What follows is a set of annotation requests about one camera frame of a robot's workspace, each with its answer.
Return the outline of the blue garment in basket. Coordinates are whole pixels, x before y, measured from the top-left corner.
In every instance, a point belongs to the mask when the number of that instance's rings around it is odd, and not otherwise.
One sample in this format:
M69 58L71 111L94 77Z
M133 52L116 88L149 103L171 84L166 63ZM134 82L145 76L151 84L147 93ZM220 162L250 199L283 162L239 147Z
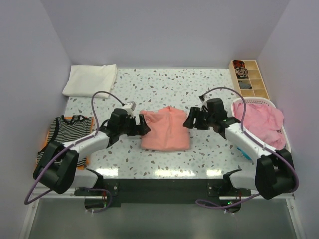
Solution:
M248 154L246 154L243 150L241 150L240 148L237 148L241 153L242 153L242 155L247 159L247 160L252 160L250 157L249 157L249 155Z

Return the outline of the folded white t shirt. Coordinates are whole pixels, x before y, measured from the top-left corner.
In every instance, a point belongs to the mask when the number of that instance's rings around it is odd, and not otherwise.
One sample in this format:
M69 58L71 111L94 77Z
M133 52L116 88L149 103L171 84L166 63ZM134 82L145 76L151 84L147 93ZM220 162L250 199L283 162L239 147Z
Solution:
M68 97L91 97L97 91L110 91L117 77L117 65L72 65L62 94Z

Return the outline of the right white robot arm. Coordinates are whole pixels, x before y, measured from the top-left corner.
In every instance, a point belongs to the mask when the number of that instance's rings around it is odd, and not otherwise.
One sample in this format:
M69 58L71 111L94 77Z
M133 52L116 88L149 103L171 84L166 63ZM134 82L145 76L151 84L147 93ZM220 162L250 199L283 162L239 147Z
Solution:
M227 115L223 101L213 98L202 107L191 107L183 124L188 129L209 130L233 143L254 163L255 169L233 170L223 175L220 195L234 195L239 189L256 190L264 199L292 192L298 182L292 156L286 149L277 150L245 129L236 117Z

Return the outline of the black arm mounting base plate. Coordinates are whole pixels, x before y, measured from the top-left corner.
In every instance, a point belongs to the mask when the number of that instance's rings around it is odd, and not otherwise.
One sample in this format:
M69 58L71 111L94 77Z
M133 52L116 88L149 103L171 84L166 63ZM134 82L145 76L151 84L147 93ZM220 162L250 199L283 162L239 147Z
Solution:
M239 201L241 192L230 191L218 195L222 180L209 179L105 179L97 186L108 192L94 189L76 189L75 196L84 196L87 209L123 204L193 204L197 199L228 206Z

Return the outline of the light pink garment in basket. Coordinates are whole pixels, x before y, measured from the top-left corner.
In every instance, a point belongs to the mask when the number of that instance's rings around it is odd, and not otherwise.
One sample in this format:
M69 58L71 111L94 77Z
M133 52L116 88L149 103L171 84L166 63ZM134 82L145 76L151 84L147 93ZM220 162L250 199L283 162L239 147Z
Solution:
M247 103L246 112L242 102L233 104L234 115L241 119L244 115L244 127L261 141L281 150L286 145L286 138L280 133L283 126L283 113L267 104Z

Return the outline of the aluminium rail frame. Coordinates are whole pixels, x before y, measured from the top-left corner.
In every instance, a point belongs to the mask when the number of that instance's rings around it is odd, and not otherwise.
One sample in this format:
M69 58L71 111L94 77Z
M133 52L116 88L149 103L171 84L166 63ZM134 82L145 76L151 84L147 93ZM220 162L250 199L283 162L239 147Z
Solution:
M40 196L41 194L45 193L46 190L42 190L41 188L40 189L35 189L34 192L32 193L32 198L35 198L37 196ZM54 191L51 191L45 195L43 195L41 197L41 199L44 199L44 198L55 198L55 199L68 199L68 198L74 198L75 197L75 194L74 194L74 190L67 190L65 193L63 194L58 194Z

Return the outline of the wooden compartment organizer box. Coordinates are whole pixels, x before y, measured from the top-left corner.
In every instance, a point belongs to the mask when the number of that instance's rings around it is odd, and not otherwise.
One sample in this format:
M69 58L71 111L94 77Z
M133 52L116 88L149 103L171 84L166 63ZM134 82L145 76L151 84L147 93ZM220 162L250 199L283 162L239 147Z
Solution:
M233 67L233 60L229 63L229 70L234 89L244 97L261 97L269 99L264 80L256 60L241 60L248 69L248 79L238 79Z

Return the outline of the salmon pink t shirt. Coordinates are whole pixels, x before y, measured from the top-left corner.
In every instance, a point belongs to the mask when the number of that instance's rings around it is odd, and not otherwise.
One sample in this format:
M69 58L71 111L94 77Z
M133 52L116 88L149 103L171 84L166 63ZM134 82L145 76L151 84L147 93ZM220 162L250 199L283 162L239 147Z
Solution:
M141 148L153 151L173 152L190 149L190 135L183 127L187 119L184 110L167 106L157 111L141 110L151 129L142 137Z

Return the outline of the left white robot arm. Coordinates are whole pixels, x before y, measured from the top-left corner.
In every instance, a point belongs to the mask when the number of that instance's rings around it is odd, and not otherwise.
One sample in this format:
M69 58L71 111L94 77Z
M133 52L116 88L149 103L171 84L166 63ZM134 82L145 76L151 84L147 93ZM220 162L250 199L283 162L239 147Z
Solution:
M103 176L91 169L78 171L78 161L111 147L121 135L144 136L150 131L142 114L136 124L131 110L116 108L96 132L76 141L49 143L33 178L58 194L69 188L86 188L91 195L99 195L103 191Z

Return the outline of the rolled dark socks in organizer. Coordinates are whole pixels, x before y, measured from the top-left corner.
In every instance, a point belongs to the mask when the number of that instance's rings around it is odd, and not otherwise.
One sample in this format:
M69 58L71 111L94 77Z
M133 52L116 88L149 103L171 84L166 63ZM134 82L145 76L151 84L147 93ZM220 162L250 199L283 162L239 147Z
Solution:
M233 60L233 67L238 79L248 79L248 69L245 66L245 62L241 60Z

